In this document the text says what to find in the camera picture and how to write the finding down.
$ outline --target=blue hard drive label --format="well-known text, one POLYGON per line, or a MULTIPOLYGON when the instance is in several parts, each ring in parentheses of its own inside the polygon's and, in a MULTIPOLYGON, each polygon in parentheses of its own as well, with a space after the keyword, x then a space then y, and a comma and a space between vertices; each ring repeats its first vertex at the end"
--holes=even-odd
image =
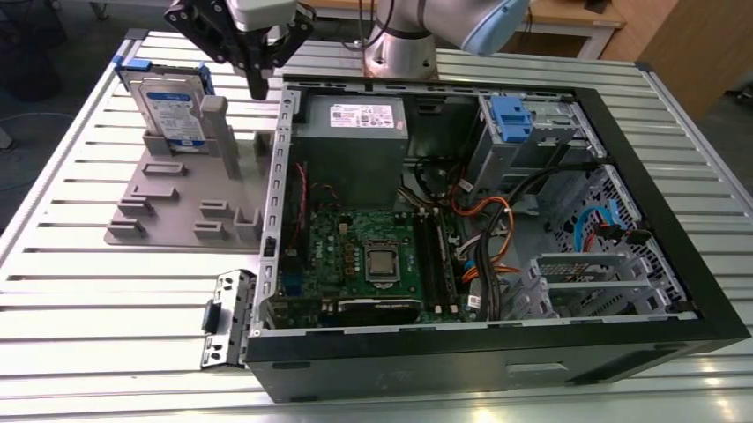
POLYGON ((194 108, 198 106, 191 95, 149 92, 146 97, 165 138, 185 141, 187 144, 181 145, 186 147, 195 147, 195 142, 202 142, 204 145, 206 136, 199 118, 194 115, 198 112, 194 111, 194 108))
POLYGON ((206 144, 206 141, 191 141, 187 139, 169 139, 167 142, 171 145, 177 145, 181 147, 201 147, 206 144))
POLYGON ((169 100, 169 101, 191 101, 191 96, 189 94, 178 93, 147 93, 146 96, 151 100, 169 100))

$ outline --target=red wire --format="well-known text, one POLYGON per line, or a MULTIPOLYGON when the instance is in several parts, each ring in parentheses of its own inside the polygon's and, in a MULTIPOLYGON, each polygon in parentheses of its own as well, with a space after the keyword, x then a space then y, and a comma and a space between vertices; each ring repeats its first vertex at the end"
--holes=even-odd
POLYGON ((591 244, 593 243, 593 240, 597 237, 596 235, 597 235, 596 232, 592 232, 589 234, 589 237, 587 238, 587 242, 584 242, 584 252, 588 252, 591 250, 591 244))

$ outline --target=ram slot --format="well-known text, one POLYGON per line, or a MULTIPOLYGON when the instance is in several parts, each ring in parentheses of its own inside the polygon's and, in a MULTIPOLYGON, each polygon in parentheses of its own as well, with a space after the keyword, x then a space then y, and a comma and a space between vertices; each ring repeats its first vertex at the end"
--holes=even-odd
POLYGON ((437 219, 433 216, 417 215, 413 218, 416 234, 416 251, 421 268, 421 284, 426 308, 441 313, 449 306, 449 293, 445 284, 445 267, 442 264, 441 240, 437 232, 437 219))

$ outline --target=metal bracket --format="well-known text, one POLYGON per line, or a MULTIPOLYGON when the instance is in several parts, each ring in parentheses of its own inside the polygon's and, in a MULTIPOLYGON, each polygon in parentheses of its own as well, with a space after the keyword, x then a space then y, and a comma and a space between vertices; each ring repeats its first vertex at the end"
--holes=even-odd
POLYGON ((217 278, 214 296, 204 311, 202 370, 245 369, 242 343, 256 287, 257 275, 245 270, 230 271, 217 278))

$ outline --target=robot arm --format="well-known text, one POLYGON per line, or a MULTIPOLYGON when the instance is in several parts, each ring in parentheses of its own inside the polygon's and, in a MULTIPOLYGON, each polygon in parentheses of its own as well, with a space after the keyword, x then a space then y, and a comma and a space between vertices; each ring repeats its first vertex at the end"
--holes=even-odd
MULTIPOLYGON (((437 73, 433 34, 475 55, 500 50, 524 19, 531 0, 381 0, 377 27, 364 46, 368 72, 390 78, 437 73)), ((218 63, 246 76, 265 100, 268 79, 313 32, 314 8, 296 0, 175 0, 167 22, 218 63), (269 32, 282 26, 273 44, 269 32)))
POLYGON ((252 97, 265 100, 268 79, 309 38, 316 12, 296 0, 175 0, 167 22, 218 63, 230 62, 246 76, 252 97), (274 26, 285 26, 270 44, 274 26))
POLYGON ((365 45, 369 73, 432 78, 437 73, 433 35, 477 56, 497 53, 529 5, 531 0, 381 0, 377 27, 365 45))

